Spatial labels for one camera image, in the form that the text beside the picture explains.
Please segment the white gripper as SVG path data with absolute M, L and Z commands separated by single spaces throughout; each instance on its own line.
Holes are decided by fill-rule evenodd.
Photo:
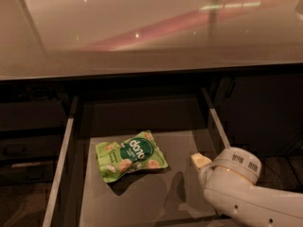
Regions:
M 202 188 L 205 188 L 209 178 L 213 173 L 213 168 L 210 165 L 212 161 L 201 153 L 191 155 L 191 161 L 198 171 L 198 179 Z

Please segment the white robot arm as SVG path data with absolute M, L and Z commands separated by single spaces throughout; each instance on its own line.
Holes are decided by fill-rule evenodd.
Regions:
M 303 195 L 257 185 L 261 162 L 241 148 L 191 156 L 205 200 L 248 227 L 303 227 Z

